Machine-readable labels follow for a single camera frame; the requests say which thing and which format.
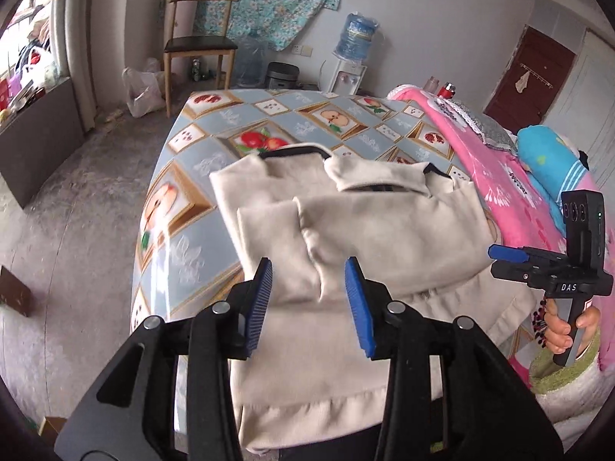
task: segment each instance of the blue water jug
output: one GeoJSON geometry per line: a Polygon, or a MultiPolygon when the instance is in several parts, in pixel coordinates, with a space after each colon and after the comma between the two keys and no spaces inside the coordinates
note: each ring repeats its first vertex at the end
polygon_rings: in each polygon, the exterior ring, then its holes
{"type": "Polygon", "coordinates": [[[234,82],[241,88],[258,88],[263,85],[265,77],[265,55],[267,41],[258,37],[256,29],[241,36],[237,41],[238,50],[235,57],[234,82]]]}
{"type": "Polygon", "coordinates": [[[375,19],[358,13],[348,14],[334,54],[342,60],[361,63],[367,59],[377,28],[375,19]]]}

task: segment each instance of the sleeve cuff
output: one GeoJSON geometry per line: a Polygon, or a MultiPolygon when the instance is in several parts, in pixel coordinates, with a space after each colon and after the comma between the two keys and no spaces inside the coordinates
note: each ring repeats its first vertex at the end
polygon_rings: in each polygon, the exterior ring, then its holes
{"type": "Polygon", "coordinates": [[[544,395],[557,390],[579,377],[592,365],[600,347],[600,329],[592,342],[579,355],[572,366],[561,368],[553,362],[553,352],[543,349],[530,366],[530,386],[535,394],[544,395]]]}

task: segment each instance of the metal screw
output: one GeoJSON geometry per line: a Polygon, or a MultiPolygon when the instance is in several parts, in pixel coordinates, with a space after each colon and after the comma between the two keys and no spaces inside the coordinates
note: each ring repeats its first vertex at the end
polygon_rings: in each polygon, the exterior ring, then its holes
{"type": "Polygon", "coordinates": [[[211,308],[211,311],[213,313],[220,315],[223,313],[227,313],[230,309],[231,309],[231,306],[229,305],[229,302],[216,302],[211,308]]]}
{"type": "Polygon", "coordinates": [[[390,313],[402,313],[404,310],[406,310],[406,305],[404,305],[402,302],[390,302],[386,306],[386,309],[390,313]]]}
{"type": "Polygon", "coordinates": [[[457,325],[460,329],[472,329],[474,327],[474,321],[463,315],[457,319],[457,325]]]}
{"type": "Polygon", "coordinates": [[[161,321],[161,319],[157,315],[150,315],[143,322],[143,327],[145,329],[156,329],[158,326],[160,326],[160,321],[161,321]]]}

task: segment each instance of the finger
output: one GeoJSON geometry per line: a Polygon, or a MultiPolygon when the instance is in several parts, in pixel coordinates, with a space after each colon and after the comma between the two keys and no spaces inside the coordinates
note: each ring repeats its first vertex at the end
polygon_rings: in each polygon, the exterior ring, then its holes
{"type": "Polygon", "coordinates": [[[598,326],[598,324],[600,324],[600,311],[596,307],[589,307],[579,315],[576,321],[577,328],[588,328],[589,326],[598,326]]]}
{"type": "Polygon", "coordinates": [[[549,341],[545,342],[545,346],[553,353],[564,353],[566,351],[564,348],[560,348],[549,341]]]}
{"type": "Polygon", "coordinates": [[[570,348],[573,346],[573,339],[570,336],[564,334],[557,334],[551,329],[547,329],[544,332],[544,337],[547,341],[560,348],[570,348]]]}
{"type": "Polygon", "coordinates": [[[557,316],[557,303],[555,303],[555,300],[553,298],[547,298],[545,310],[547,311],[547,313],[557,316]]]}
{"type": "Polygon", "coordinates": [[[551,313],[546,313],[544,315],[544,321],[547,323],[547,326],[557,334],[569,334],[570,333],[570,324],[560,319],[558,316],[553,315],[551,313]]]}

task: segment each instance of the pillow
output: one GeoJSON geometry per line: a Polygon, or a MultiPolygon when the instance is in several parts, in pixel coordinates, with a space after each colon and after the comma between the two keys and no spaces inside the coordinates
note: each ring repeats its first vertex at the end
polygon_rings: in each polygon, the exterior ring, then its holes
{"type": "Polygon", "coordinates": [[[491,149],[506,150],[514,156],[517,155],[517,147],[514,141],[495,119],[490,118],[487,114],[474,112],[461,101],[449,99],[448,103],[463,116],[485,146],[491,147],[491,149]]]}
{"type": "Polygon", "coordinates": [[[560,194],[575,189],[587,172],[567,143],[542,124],[519,130],[517,149],[519,159],[557,204],[560,194]]]}

